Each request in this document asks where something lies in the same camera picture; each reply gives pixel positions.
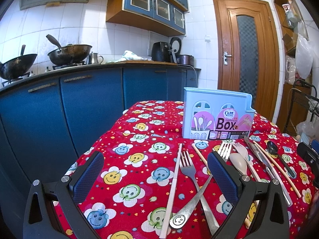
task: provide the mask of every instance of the black wok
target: black wok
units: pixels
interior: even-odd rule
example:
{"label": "black wok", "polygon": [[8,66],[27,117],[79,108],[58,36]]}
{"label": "black wok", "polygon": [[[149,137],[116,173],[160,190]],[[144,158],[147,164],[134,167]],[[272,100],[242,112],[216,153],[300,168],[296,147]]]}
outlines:
{"label": "black wok", "polygon": [[0,77],[5,80],[13,80],[24,75],[33,65],[38,54],[23,55],[25,45],[21,48],[19,57],[11,59],[5,63],[0,62]]}
{"label": "black wok", "polygon": [[51,35],[47,39],[58,47],[47,54],[51,62],[57,66],[81,63],[89,54],[92,46],[90,45],[72,45],[62,47],[60,43]]}

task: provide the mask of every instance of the tablecloth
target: tablecloth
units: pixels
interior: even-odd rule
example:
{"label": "tablecloth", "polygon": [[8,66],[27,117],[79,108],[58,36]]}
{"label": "tablecloth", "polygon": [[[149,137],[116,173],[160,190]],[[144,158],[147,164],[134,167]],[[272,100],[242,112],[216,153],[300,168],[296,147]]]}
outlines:
{"label": "tablecloth", "polygon": [[[143,101],[138,102],[119,118],[114,126],[103,134],[68,170],[71,175],[95,151],[104,154],[104,167],[89,192],[86,200],[79,204],[85,217],[102,239],[157,239],[165,215],[173,177],[178,144],[188,149],[197,170],[196,179],[202,186],[209,171],[192,148],[192,143],[207,155],[221,144],[220,140],[200,141],[183,139],[181,136],[183,102]],[[302,198],[297,198],[290,184],[280,174],[289,191],[293,206],[288,208],[290,237],[294,238],[307,215],[307,210],[316,188],[312,185],[310,167],[296,154],[297,141],[288,134],[281,134],[277,126],[258,113],[255,114],[250,139],[266,148],[268,140],[275,142],[279,153],[295,172],[292,180]],[[224,140],[239,142],[243,139]],[[259,160],[248,149],[250,161],[264,182],[270,180]],[[173,213],[177,213],[194,195],[195,186],[190,178],[178,173]],[[226,218],[232,205],[226,201],[218,185],[212,179],[204,196],[219,224]],[[64,231],[76,238],[68,225],[59,204],[56,212]],[[252,204],[249,217],[252,219],[256,207]],[[245,236],[243,225],[237,238]],[[200,203],[186,225],[179,230],[170,230],[168,239],[209,239],[210,233]]]}

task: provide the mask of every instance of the metal knife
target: metal knife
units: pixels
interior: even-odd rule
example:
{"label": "metal knife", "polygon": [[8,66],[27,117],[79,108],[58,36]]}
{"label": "metal knife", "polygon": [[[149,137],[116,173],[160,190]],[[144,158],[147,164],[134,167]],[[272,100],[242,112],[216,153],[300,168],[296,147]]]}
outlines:
{"label": "metal knife", "polygon": [[272,166],[271,166],[270,162],[268,161],[268,159],[266,158],[266,156],[264,156],[261,152],[259,152],[257,147],[252,142],[249,141],[248,137],[245,136],[244,140],[245,140],[246,144],[248,145],[249,149],[254,153],[254,155],[266,166],[266,172],[268,173],[268,175],[272,179],[277,179],[280,182],[286,203],[289,207],[292,206],[292,200],[291,200],[291,197],[289,196],[289,193],[288,193],[286,187],[284,186],[278,173],[277,172],[274,173],[272,171]]}

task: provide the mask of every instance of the metal kettle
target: metal kettle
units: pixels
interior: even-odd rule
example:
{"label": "metal kettle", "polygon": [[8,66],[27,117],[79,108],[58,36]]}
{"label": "metal kettle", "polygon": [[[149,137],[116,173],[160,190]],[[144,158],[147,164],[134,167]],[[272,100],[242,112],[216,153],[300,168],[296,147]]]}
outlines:
{"label": "metal kettle", "polygon": [[93,53],[91,52],[88,56],[87,56],[87,65],[94,65],[94,64],[101,64],[98,62],[98,58],[101,57],[102,58],[102,62],[104,61],[104,58],[102,56],[98,56],[97,53]]}

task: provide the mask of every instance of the black countertop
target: black countertop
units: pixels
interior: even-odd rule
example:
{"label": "black countertop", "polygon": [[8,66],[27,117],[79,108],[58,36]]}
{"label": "black countertop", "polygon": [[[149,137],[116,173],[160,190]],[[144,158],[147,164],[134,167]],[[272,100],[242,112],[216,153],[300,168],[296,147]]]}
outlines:
{"label": "black countertop", "polygon": [[78,67],[68,67],[57,70],[52,70],[49,72],[37,74],[34,76],[27,77],[23,80],[16,81],[13,84],[6,85],[0,89],[0,95],[21,87],[23,85],[31,84],[33,82],[42,81],[47,78],[53,78],[64,74],[76,73],[81,71],[96,70],[96,69],[106,69],[106,68],[123,68],[123,67],[156,67],[156,68],[181,68],[181,69],[193,69],[191,66],[182,66],[174,63],[165,62],[155,62],[155,61],[122,61],[110,64],[96,64],[96,65],[84,65]]}

